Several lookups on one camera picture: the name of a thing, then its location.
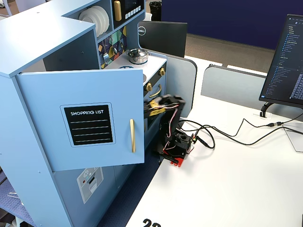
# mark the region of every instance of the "shopping list sign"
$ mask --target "shopping list sign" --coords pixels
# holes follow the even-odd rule
[[[61,106],[71,145],[92,146],[114,143],[111,104]]]

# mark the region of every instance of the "sticker label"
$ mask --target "sticker label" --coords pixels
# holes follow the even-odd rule
[[[109,105],[64,107],[74,146],[113,142]]]
[[[87,168],[77,177],[77,183],[84,204],[89,200],[103,180],[104,177],[101,167]]]

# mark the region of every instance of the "stainless steel pot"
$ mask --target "stainless steel pot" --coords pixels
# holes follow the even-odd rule
[[[126,51],[132,64],[141,65],[147,62],[148,52],[144,49],[133,49]]]

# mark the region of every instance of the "monitor screen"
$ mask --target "monitor screen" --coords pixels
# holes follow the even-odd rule
[[[259,99],[303,108],[303,16],[287,16]]]
[[[138,30],[142,48],[184,58],[187,23],[141,21]]]

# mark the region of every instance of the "monitor stand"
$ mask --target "monitor stand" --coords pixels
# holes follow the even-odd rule
[[[303,123],[286,123],[284,124],[284,126],[303,133]],[[288,129],[285,129],[285,132],[287,133],[291,143],[293,144],[295,151],[303,152],[303,135],[295,133]]]

